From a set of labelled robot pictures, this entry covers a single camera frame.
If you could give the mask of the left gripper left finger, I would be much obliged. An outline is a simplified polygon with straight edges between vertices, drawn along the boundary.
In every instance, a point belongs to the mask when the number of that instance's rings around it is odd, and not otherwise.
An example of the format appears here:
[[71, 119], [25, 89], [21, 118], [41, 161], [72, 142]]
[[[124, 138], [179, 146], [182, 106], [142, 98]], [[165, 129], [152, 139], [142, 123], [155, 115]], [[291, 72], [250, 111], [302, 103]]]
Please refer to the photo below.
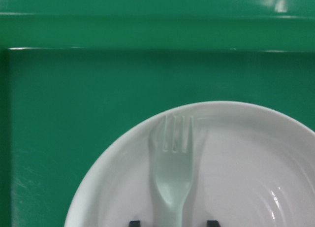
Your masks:
[[141, 221], [140, 220], [130, 221], [128, 227], [141, 227]]

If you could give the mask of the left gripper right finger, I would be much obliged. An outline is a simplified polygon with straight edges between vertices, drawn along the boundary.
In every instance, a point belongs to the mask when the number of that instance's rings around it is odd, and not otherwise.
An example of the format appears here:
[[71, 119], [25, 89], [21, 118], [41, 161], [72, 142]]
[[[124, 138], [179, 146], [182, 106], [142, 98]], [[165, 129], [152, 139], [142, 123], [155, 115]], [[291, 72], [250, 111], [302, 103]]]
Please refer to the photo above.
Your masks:
[[217, 220], [208, 220], [206, 227], [220, 227], [220, 224]]

